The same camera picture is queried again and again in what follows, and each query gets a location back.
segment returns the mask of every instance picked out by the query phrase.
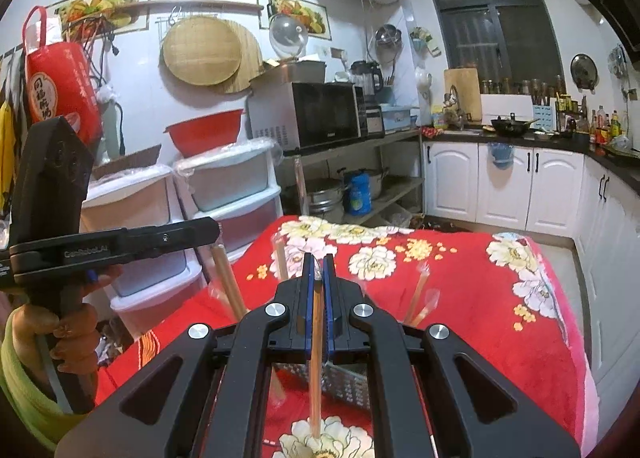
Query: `wooden cutting board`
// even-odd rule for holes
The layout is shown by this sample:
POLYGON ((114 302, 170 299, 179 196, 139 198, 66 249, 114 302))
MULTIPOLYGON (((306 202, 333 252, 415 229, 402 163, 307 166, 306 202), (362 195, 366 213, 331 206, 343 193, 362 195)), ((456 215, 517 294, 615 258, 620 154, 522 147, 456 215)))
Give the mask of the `wooden cutting board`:
POLYGON ((451 86, 458 90, 460 109, 471 114, 471 120, 482 121, 482 101, 478 70, 475 68, 453 68, 444 70, 444 91, 449 93, 451 86))
POLYGON ((178 79, 195 86, 220 84, 238 70, 240 40, 223 20, 209 16, 174 24, 162 43, 164 63, 178 79))
POLYGON ((236 93, 249 87, 249 80, 257 77, 262 69, 262 52, 260 45, 254 34, 249 32, 244 26, 235 21, 223 19, 234 31, 240 41, 242 59, 238 71, 226 81, 213 86, 213 90, 218 93, 236 93))

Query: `red tote bag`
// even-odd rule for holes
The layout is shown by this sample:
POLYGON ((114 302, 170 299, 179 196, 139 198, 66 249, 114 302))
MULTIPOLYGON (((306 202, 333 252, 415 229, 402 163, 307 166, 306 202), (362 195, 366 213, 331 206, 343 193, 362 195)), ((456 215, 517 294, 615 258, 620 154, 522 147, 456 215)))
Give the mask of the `red tote bag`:
POLYGON ((34 6, 22 26, 26 50, 27 24, 40 13, 39 48, 26 57, 29 108, 34 122, 64 115, 80 140, 88 146, 102 133, 95 91, 89 80, 89 63, 78 43, 46 44, 47 11, 34 6))

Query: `red bowl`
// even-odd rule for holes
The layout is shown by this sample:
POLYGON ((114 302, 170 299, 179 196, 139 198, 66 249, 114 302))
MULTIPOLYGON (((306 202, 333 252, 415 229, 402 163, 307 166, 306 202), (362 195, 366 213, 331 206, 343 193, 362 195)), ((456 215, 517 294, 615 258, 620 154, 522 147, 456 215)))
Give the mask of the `red bowl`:
POLYGON ((242 110, 231 110, 192 118, 167 127, 175 147, 189 158, 209 149, 232 144, 238 139, 242 110))

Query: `stainless steel pot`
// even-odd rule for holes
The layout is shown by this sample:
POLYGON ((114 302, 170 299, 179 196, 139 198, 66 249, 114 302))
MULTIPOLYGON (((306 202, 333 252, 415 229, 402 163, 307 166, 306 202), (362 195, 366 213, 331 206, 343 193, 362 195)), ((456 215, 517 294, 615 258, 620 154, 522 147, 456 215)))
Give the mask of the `stainless steel pot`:
POLYGON ((325 72, 323 61, 292 61, 269 68, 251 79, 250 83, 253 89, 284 83, 324 83, 325 72))
POLYGON ((317 178, 306 182, 309 208, 317 210, 342 202, 344 184, 335 178, 317 178))
POLYGON ((327 220, 329 223, 342 223, 344 206, 342 202, 332 203, 323 207, 309 207, 309 214, 327 220))
POLYGON ((377 169, 365 169, 365 172, 369 175, 369 193, 371 194, 371 199, 376 200, 380 198, 382 194, 382 181, 389 173, 389 170, 378 171, 377 169))

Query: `blender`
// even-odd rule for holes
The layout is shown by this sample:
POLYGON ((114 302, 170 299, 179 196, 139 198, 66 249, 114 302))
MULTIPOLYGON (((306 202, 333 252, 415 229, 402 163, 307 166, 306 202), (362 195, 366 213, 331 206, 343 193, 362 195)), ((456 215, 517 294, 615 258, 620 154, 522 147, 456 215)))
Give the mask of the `blender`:
POLYGON ((380 65, 374 61, 356 61, 351 65, 351 73, 353 83, 362 88, 365 102, 375 102, 376 93, 384 87, 380 65))

